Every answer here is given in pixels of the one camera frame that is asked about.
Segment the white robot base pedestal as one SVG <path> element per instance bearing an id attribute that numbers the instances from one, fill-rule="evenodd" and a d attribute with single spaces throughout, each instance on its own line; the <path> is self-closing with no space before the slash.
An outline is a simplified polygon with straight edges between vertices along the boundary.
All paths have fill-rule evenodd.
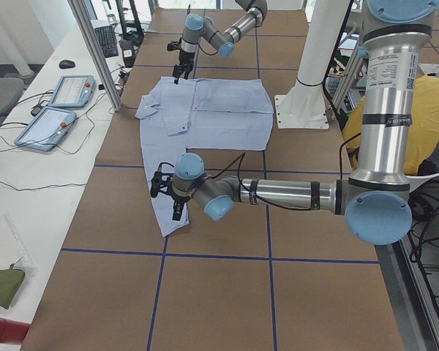
<path id="1" fill-rule="evenodd" d="M 274 97 L 280 129 L 329 128 L 323 84 L 351 7 L 346 0 L 315 2 L 296 83 L 286 95 Z"/>

